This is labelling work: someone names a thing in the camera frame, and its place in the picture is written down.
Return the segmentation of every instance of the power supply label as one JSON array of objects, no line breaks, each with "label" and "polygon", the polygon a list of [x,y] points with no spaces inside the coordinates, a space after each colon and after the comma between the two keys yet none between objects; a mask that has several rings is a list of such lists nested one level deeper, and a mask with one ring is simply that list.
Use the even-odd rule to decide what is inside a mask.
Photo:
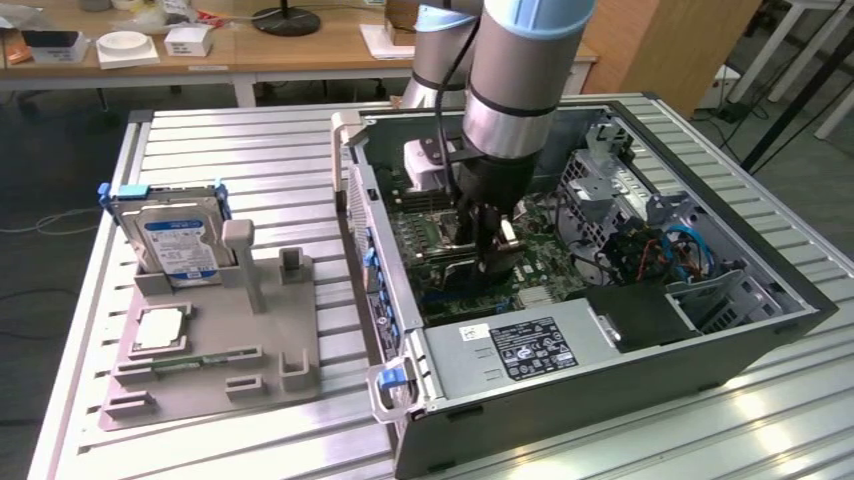
[{"label": "power supply label", "polygon": [[524,380],[578,365],[551,317],[489,330],[507,376]]}]

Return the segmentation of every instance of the white box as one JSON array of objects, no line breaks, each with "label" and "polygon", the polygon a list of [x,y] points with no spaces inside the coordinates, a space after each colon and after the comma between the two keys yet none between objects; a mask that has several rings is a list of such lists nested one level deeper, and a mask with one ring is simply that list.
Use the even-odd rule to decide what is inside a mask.
[{"label": "white box", "polygon": [[165,51],[175,57],[207,57],[212,41],[208,27],[177,27],[165,36]]},{"label": "white box", "polygon": [[82,32],[22,32],[36,63],[80,63],[89,41]]},{"label": "white box", "polygon": [[703,99],[699,101],[699,105],[696,107],[698,110],[703,109],[715,109],[720,106],[720,99],[726,98],[730,95],[730,91],[738,80],[742,76],[738,74],[735,70],[732,70],[726,65],[718,69],[718,73],[715,74],[715,79],[711,82],[711,86],[708,90],[706,90],[706,95]]},{"label": "white box", "polygon": [[101,70],[160,63],[151,37],[136,32],[113,32],[94,42]]}]

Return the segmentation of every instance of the motherboard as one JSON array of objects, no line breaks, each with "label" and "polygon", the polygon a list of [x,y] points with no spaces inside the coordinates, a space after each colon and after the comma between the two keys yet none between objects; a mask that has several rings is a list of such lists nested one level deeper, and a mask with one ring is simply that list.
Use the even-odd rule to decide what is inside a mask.
[{"label": "motherboard", "polygon": [[579,273],[572,253],[555,234],[554,199],[535,194],[528,195],[516,207],[513,228],[527,248],[508,280],[485,290],[449,285],[455,273],[464,282],[475,261],[473,245],[452,243],[456,212],[451,208],[435,210],[431,208],[436,206],[435,202],[423,205],[423,209],[399,209],[389,218],[427,325],[563,302],[595,282]]}]

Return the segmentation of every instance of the wooden table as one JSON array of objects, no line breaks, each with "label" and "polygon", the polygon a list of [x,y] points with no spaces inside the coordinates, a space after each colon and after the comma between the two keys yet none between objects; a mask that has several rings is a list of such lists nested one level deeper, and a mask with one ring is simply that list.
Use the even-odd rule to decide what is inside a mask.
[{"label": "wooden table", "polygon": [[[112,30],[111,22],[131,17],[128,12],[82,12],[73,0],[14,0],[13,3],[44,7],[57,29],[78,30],[92,40]],[[248,17],[275,0],[195,0],[200,10],[223,16]],[[42,65],[32,61],[0,69],[0,90],[62,90],[228,83],[233,85],[237,105],[255,106],[252,85],[265,81],[336,80],[408,77],[411,60],[376,60],[364,45],[359,24],[383,23],[383,10],[364,7],[361,0],[305,0],[320,16],[317,33],[281,38],[257,31],[248,21],[231,22],[213,31],[213,49],[205,58],[169,57],[163,35],[155,35],[160,63],[116,70],[101,70],[94,47],[85,61],[74,65]],[[359,8],[343,8],[349,4]],[[6,32],[6,43],[18,34]],[[575,75],[567,93],[578,93],[596,54],[582,45]]]}]

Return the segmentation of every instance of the black device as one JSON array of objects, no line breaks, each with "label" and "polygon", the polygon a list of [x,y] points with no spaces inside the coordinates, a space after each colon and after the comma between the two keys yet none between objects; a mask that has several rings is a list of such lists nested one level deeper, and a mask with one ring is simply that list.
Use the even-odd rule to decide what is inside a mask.
[{"label": "black device", "polygon": [[41,32],[34,30],[21,31],[24,43],[32,48],[70,48],[77,43],[80,32],[72,31],[49,31]]},{"label": "black device", "polygon": [[252,25],[261,32],[280,37],[301,37],[320,30],[320,17],[301,8],[288,7],[281,0],[280,7],[255,12]]}]

